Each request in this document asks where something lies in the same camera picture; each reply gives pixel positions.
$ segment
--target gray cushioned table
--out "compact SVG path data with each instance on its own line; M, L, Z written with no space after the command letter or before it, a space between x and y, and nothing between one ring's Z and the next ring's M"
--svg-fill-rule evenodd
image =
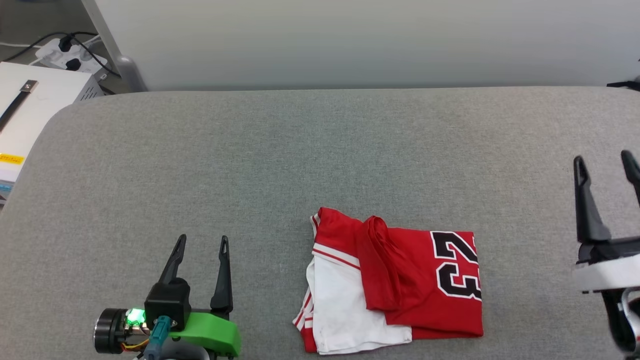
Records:
M179 275L195 307L208 305L230 239L243 359L312 358L291 319L308 217L328 206L474 231L481 265L483 338L348 358L620 358L600 297L572 283L572 159L585 157L614 235L640 233L620 162L622 149L640 156L639 121L637 92L579 87L165 92L69 106L0 213L1 357L121 358L94 352L96 317L141 306L186 233Z

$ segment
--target basketball jersey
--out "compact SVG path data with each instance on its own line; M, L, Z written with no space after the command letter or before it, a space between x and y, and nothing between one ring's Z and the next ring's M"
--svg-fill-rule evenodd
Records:
M388 228L321 208L313 254L353 266L358 260L369 310L413 327L413 339L483 335L482 296L471 232Z
M321 218L312 217L317 235ZM323 245L314 245L307 267L309 289L294 325L307 352L350 354L409 343L409 326L388 325L385 314L367 309L358 259Z

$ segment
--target black cable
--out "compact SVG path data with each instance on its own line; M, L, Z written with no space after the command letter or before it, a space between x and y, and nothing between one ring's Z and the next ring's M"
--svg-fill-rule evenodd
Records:
M75 32L71 33L71 35L73 35L73 36L76 36L76 35L90 35L90 36L93 36L93 37L98 36L98 34L96 34L96 33L89 33L87 31L75 31Z
M41 41L43 41L43 40L45 40L45 39L47 39L47 38L50 38L50 37L52 37L53 35L69 35L69 34L67 34L67 33L61 33L61 32L59 32L59 31L57 31L57 32L55 32L55 33L47 34L47 35L45 35L45 36L43 36L43 37L39 38L39 39L38 39L38 41L36 41L36 42L34 42L33 44L29 45L28 47L24 48L24 49L23 49L22 51L20 51L19 53L15 54L15 55L13 55L13 56L9 56L8 58L4 59L3 61L11 61L11 60L13 60L13 59L17 58L18 56L20 56L20 55L22 55L22 54L26 53L27 51L29 51L29 50L31 50L31 49L33 49L33 47L34 47L34 46L36 46L36 45L38 45Z
M110 74L122 79L122 76L120 76L120 74L118 74L117 72L109 69L108 67L106 67L106 65L104 65L100 60L98 60L98 58L95 57L95 55L91 52L91 50L89 50L89 48L87 48L82 41L76 39L75 37L73 37L71 34L68 34L68 36L70 36L73 40L75 40L78 45L82 46L84 50L86 50L87 53L89 53L89 55L91 55L91 57L98 63L100 64L101 67L104 68L104 70L107 70Z
M95 60L95 61L96 61L96 62L97 62L97 63L98 63L102 68L104 68L105 70L107 70L110 74L112 74L112 75L114 75L114 76L116 76L116 77L118 77L118 78L122 79L122 76L120 76L120 74L118 74L117 72L115 72L115 71L113 71L113 70L109 69L108 67L106 67L106 66L105 66L105 65L104 65L100 60L98 60L98 58L96 58L96 57L95 57L95 55L91 52L91 50L89 50L89 48L87 48L87 47L82 43L82 41L80 41L80 40L76 39L76 37L75 37L74 35L78 35L78 34L82 34L82 35L91 35L91 36L97 36L97 35L98 35L98 34L95 34L95 33L89 33L89 32L86 32L86 31L76 31L76 32L71 33L71 34L70 34L70 33L63 33L63 32L57 31L57 32L55 32L55 33L47 34L47 35L45 35L45 36L43 36L43 37L39 38L39 39L38 39L38 41L36 41L36 42L34 42L33 44L29 45L29 47L26 47L25 49L23 49L23 50L22 50L22 51L20 51L19 53L15 54L15 55L13 55L13 56L9 56L8 58L6 58L6 59L4 59L4 60L2 60L2 61L11 61L11 60L13 60L13 59L17 58L18 56L20 56L20 55L22 55L22 54L26 53L27 51L29 51L29 50L31 50L31 49L33 49L33 47L34 47L34 46L36 46L36 45L38 45L41 41L45 40L46 38L52 37L53 35L65 35L65 36L67 36L67 37L71 38L72 40L75 40L75 41L78 43L78 45L80 45L84 50L86 50L86 52L87 52L87 53L89 53L89 55L91 55L91 57L92 57L92 58L93 58L93 59L94 59L94 60Z
M102 92L104 92L105 94L108 94L108 95L115 95L116 94L113 91L111 91L109 88L106 88L106 87L104 87L102 85L99 85L99 86L102 89Z

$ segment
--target green led light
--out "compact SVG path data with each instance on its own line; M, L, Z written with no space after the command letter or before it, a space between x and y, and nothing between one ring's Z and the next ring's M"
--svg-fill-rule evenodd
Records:
M145 311L142 309L131 309L127 314L127 324L138 326L145 322Z

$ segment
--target white box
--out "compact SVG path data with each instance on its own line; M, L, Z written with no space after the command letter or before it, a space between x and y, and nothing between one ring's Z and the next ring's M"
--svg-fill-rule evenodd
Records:
M6 202L33 144L49 119L74 102L104 96L91 74L0 63L0 115L27 80L37 86L0 133L0 205Z

